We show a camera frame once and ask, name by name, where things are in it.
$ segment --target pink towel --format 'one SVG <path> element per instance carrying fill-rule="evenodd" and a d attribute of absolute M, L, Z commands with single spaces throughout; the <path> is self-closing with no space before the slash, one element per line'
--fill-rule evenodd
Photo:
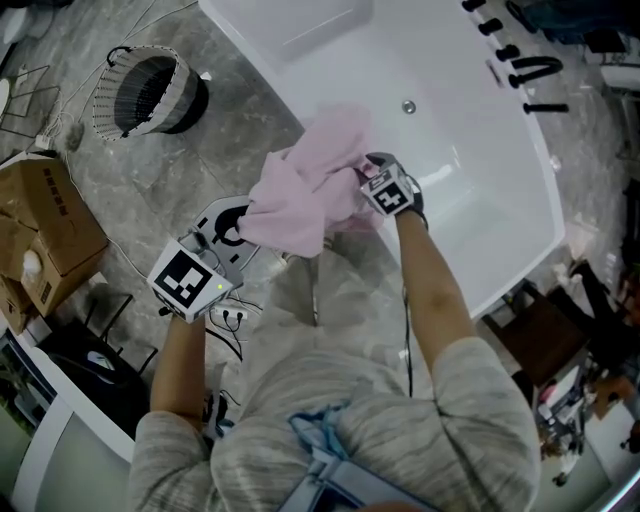
<path fill-rule="evenodd" d="M 311 258 L 325 231 L 370 231 L 383 218 L 360 192 L 354 169 L 377 171 L 366 158 L 369 112 L 341 105 L 321 112 L 295 146 L 269 153 L 238 225 L 257 245 Z"/>

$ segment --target brown cardboard box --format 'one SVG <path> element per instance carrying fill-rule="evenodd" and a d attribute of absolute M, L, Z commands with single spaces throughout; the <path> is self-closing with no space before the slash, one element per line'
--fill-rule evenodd
<path fill-rule="evenodd" d="M 0 170 L 0 274 L 21 280 L 27 249 L 42 272 L 21 282 L 46 316 L 96 270 L 107 238 L 57 159 L 21 160 Z"/>
<path fill-rule="evenodd" d="M 0 276 L 0 311 L 16 334 L 36 315 L 31 299 L 17 281 Z"/>

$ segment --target blue strap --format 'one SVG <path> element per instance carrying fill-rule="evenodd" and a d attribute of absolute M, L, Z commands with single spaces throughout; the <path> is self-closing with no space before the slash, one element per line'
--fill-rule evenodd
<path fill-rule="evenodd" d="M 293 490 L 279 512 L 313 512 L 327 491 L 354 508 L 385 502 L 402 502 L 424 512 L 437 509 L 349 460 L 336 434 L 336 422 L 347 404 L 327 407 L 316 414 L 298 413 L 289 418 L 302 447 L 311 454 L 307 475 Z"/>

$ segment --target bathroom floor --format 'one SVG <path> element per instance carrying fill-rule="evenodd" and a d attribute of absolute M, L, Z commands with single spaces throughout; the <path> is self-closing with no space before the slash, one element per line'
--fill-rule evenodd
<path fill-rule="evenodd" d="M 212 200 L 247 193 L 259 177 L 265 154 L 291 145 L 302 131 L 197 4 L 157 0 L 147 11 L 149 4 L 150 0 L 76 0 L 56 12 L 43 39 L 27 40 L 18 46 L 8 69 L 15 73 L 22 66 L 33 69 L 50 64 L 41 84 L 58 85 L 61 98 L 66 99 L 111 48 L 133 33 L 127 44 L 170 46 L 198 73 L 211 75 L 208 111 L 194 128 L 181 135 L 154 134 L 120 142 L 98 138 L 91 127 L 91 106 L 84 108 L 98 73 L 64 108 L 75 119 L 82 119 L 86 127 L 80 148 L 69 155 L 72 176 L 107 235 L 145 274 L 169 237 L 183 234 Z M 185 9 L 136 33 L 152 20 L 182 7 Z M 624 208 L 621 192 L 627 179 L 625 164 L 615 157 L 622 144 L 616 106 L 602 95 L 598 67 L 584 63 L 581 48 L 551 45 L 541 36 L 528 34 L 510 18 L 501 1 L 490 0 L 485 8 L 493 10 L 505 24 L 506 29 L 499 33 L 505 43 L 517 44 L 524 56 L 558 57 L 565 66 L 562 73 L 536 81 L 528 89 L 536 101 L 567 103 L 571 109 L 568 115 L 539 117 L 557 168 L 568 243 L 554 251 L 532 278 L 549 286 L 554 279 L 551 266 L 569 263 L 573 254 L 587 257 L 601 278 L 612 284 L 619 266 Z M 143 13 L 141 21 L 132 27 Z M 33 119 L 21 121 L 24 124 L 19 128 L 35 133 L 42 119 L 38 112 L 46 112 L 54 100 L 55 94 L 42 94 L 32 105 Z M 29 143 L 3 133 L 0 158 L 26 149 Z M 404 311 L 399 269 L 375 238 L 350 235 L 344 237 L 342 245 L 351 262 L 379 290 L 380 308 L 389 318 L 389 331 L 384 337 L 388 343 L 397 344 L 400 351 Z M 246 270 L 240 296 L 262 303 L 269 279 L 283 266 L 283 260 L 273 251 L 261 250 Z M 93 286 L 94 282 L 83 287 L 60 314 L 84 317 L 89 308 L 88 295 L 100 293 L 104 297 L 105 289 L 110 300 L 103 299 L 101 307 L 121 300 L 115 292 L 133 294 L 134 301 L 116 324 L 110 342 L 124 347 L 122 356 L 138 366 L 152 346 L 162 346 L 168 318 L 158 315 L 158 301 L 113 244 L 101 273 L 108 286 Z M 105 317 L 99 309 L 94 327 L 99 328 Z M 247 339 L 250 326 L 239 334 Z M 237 381 L 232 378 L 238 373 L 237 361 L 213 338 L 209 340 L 207 362 L 210 371 L 215 364 L 227 362 L 225 379 Z M 147 380 L 154 366 L 145 372 Z"/>

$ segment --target laundry basket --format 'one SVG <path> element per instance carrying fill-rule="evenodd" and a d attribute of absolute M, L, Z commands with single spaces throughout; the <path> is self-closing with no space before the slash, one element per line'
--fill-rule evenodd
<path fill-rule="evenodd" d="M 109 52 L 93 100 L 93 126 L 107 140 L 180 133 L 202 116 L 207 87 L 171 48 L 118 46 Z"/>

